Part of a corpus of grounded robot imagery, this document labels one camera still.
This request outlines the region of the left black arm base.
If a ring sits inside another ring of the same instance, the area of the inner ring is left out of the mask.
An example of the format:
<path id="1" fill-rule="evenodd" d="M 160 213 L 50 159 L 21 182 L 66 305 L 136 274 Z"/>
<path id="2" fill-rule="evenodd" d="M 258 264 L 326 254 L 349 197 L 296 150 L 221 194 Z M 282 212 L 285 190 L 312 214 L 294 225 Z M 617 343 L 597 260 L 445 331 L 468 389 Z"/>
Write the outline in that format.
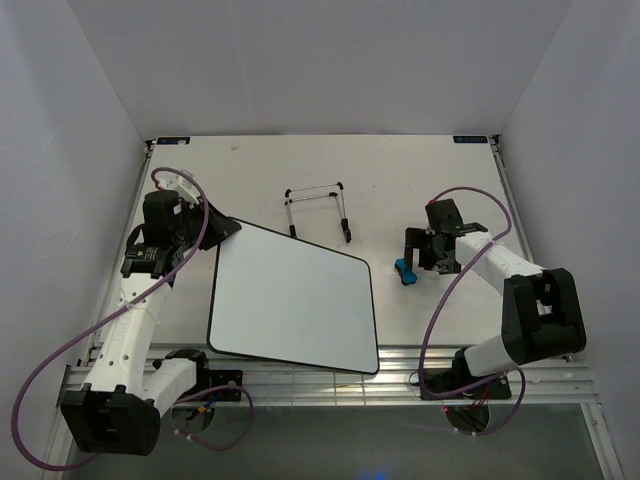
<path id="1" fill-rule="evenodd" d="M 163 359 L 152 362 L 155 372 L 149 377 L 148 392 L 154 394 L 157 407 L 161 402 L 239 401 L 243 382 L 241 370 L 212 370 L 207 355 L 195 348 L 170 351 Z"/>

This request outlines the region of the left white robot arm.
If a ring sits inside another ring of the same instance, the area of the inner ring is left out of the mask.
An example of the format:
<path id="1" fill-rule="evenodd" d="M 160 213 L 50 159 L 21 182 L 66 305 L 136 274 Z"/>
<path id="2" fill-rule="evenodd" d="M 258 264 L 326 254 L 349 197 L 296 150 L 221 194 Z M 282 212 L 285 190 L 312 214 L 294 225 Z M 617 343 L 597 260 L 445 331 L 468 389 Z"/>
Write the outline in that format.
<path id="1" fill-rule="evenodd" d="M 108 325 L 98 358 L 82 386 L 64 393 L 63 417 L 80 451 L 146 456 L 163 415 L 182 398 L 201 399 L 212 387 L 206 354 L 170 352 L 144 374 L 153 333 L 186 255 L 209 250 L 240 231 L 238 222 L 192 187 L 160 187 L 144 197 L 143 221 L 126 242 L 121 266 L 122 314 Z"/>

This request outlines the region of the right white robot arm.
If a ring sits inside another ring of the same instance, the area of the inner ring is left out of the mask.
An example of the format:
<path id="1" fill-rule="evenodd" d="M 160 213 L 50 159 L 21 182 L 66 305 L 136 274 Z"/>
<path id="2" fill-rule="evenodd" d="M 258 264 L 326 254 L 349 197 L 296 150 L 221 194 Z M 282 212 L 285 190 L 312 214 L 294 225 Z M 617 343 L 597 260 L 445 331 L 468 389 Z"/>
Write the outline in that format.
<path id="1" fill-rule="evenodd" d="M 545 269 L 515 254 L 483 225 L 465 222 L 452 199 L 432 200 L 425 211 L 427 228 L 406 228 L 404 254 L 394 264 L 402 284 L 416 283 L 415 267 L 455 278 L 472 271 L 502 298 L 497 335 L 459 350 L 441 373 L 419 373 L 427 395 L 474 397 L 501 373 L 585 349 L 579 297 L 568 270 Z"/>

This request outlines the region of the blue whiteboard eraser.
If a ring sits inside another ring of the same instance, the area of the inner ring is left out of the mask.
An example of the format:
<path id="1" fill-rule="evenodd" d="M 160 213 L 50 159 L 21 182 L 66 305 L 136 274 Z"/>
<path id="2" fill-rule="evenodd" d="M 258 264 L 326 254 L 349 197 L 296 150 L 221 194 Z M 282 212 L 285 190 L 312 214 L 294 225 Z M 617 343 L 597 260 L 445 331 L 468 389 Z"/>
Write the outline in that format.
<path id="1" fill-rule="evenodd" d="M 417 275 L 405 265 L 403 258 L 395 261 L 394 268 L 403 286 L 414 285 L 417 282 Z"/>

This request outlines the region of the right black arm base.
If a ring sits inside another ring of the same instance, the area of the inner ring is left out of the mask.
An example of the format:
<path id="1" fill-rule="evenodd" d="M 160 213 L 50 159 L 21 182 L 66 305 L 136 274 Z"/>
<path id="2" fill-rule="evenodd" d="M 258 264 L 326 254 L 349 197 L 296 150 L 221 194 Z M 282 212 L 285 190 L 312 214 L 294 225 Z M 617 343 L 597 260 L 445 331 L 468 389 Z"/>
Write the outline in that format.
<path id="1" fill-rule="evenodd" d="M 434 394 L 442 394 L 453 390 L 462 389 L 452 399 L 476 400 L 508 400 L 512 397 L 508 379 L 498 374 L 490 374 L 481 377 L 471 375 L 464 357 L 465 349 L 455 353 L 451 366 L 445 369 L 423 368 L 426 387 L 419 382 L 418 372 L 412 372 L 409 376 L 409 385 L 420 389 L 422 400 L 434 399 Z"/>

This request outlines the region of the white whiteboard black frame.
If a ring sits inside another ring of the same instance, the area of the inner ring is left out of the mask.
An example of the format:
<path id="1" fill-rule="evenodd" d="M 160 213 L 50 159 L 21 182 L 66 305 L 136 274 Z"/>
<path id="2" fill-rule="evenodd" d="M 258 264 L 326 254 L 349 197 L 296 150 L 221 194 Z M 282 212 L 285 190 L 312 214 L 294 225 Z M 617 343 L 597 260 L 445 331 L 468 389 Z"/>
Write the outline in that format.
<path id="1" fill-rule="evenodd" d="M 372 375 L 371 269 L 358 257 L 242 221 L 217 248 L 207 343 L 218 354 Z"/>

